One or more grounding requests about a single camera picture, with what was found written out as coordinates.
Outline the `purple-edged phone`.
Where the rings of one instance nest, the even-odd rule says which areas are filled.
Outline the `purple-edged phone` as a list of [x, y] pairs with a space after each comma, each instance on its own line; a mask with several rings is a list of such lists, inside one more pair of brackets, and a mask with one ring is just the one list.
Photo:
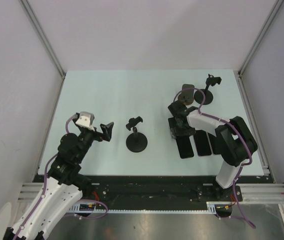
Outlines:
[[208, 136], [205, 131], [197, 130], [194, 135], [194, 142], [198, 156], [205, 157], [212, 155]]

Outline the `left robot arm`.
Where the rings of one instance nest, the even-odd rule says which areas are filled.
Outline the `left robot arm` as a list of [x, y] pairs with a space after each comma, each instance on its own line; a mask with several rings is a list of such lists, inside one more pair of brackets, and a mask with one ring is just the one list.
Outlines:
[[111, 140], [114, 124], [101, 124], [101, 132], [78, 121], [74, 124], [80, 134], [62, 136], [58, 152], [45, 166], [41, 190], [21, 218], [7, 228], [4, 239], [45, 240], [77, 201], [91, 196], [92, 182], [79, 173], [80, 164], [94, 141]]

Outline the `black phone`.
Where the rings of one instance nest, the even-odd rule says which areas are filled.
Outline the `black phone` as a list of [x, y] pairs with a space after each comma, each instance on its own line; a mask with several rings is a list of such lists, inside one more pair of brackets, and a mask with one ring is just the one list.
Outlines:
[[208, 139], [209, 139], [209, 143], [210, 143], [210, 146], [211, 146], [212, 153], [214, 155], [221, 155], [221, 149], [220, 149], [217, 137], [208, 133]]
[[178, 136], [176, 143], [181, 159], [188, 159], [194, 157], [193, 148], [189, 136]]

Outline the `black phone stand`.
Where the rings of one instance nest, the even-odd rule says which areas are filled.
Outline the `black phone stand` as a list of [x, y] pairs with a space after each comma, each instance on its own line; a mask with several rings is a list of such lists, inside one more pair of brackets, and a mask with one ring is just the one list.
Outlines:
[[213, 101], [213, 94], [212, 92], [209, 90], [209, 87], [213, 87], [215, 85], [219, 85], [221, 84], [222, 78], [220, 76], [213, 76], [211, 74], [208, 75], [208, 78], [206, 79], [206, 87], [200, 90], [197, 90], [194, 93], [194, 100], [198, 103], [201, 104], [203, 101], [203, 95], [200, 91], [202, 91], [205, 95], [205, 101], [203, 103], [203, 105], [209, 105], [212, 103]]
[[126, 147], [133, 153], [140, 153], [144, 151], [148, 145], [147, 137], [143, 133], [138, 132], [136, 127], [138, 123], [142, 122], [143, 118], [138, 116], [136, 118], [130, 118], [126, 124], [126, 129], [128, 131], [132, 131], [132, 133], [126, 138]]

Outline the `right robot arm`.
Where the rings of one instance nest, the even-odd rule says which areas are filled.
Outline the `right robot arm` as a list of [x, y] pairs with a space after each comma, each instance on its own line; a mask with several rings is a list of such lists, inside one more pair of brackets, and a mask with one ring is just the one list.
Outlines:
[[171, 103], [168, 110], [172, 114], [168, 120], [171, 135], [182, 159], [194, 156], [191, 136], [196, 136], [199, 131], [213, 136], [214, 147], [223, 163], [215, 177], [210, 196], [219, 201], [225, 200], [235, 187], [243, 167], [252, 164], [252, 155], [258, 149], [244, 119], [236, 116], [225, 120], [204, 113], [198, 107], [186, 107], [178, 100]]

